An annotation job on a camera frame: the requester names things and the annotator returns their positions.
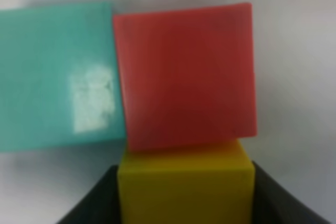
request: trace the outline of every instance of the white wall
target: white wall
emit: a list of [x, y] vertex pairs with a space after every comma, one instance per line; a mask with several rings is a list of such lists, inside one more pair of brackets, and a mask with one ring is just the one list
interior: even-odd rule
[[[77, 0], [0, 0], [0, 8]], [[121, 12], [254, 5], [259, 136], [250, 156], [336, 222], [336, 0], [113, 0]], [[0, 223], [46, 224], [91, 188], [122, 146], [0, 154]]]

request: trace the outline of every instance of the toy block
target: toy block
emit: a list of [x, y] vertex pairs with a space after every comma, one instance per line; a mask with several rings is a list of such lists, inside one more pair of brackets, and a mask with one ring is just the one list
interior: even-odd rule
[[254, 167], [236, 141], [164, 153], [126, 151], [118, 170], [124, 224], [250, 224]]
[[0, 151], [125, 138], [109, 3], [0, 12]]
[[256, 135], [250, 4], [113, 23], [130, 151]]

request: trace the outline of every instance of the teal block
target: teal block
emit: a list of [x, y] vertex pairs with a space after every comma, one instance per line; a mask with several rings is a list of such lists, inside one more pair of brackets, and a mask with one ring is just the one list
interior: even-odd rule
[[0, 151], [126, 138], [107, 2], [0, 12]]

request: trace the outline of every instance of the yellow block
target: yellow block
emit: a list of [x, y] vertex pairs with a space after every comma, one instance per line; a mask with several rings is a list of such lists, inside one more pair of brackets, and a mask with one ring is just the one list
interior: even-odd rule
[[236, 141], [150, 154], [118, 171], [123, 224], [250, 224], [254, 167]]

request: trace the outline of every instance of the red block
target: red block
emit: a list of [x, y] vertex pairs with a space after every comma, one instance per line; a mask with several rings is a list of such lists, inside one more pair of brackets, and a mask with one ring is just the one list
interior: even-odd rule
[[130, 151], [254, 136], [252, 8], [113, 18]]

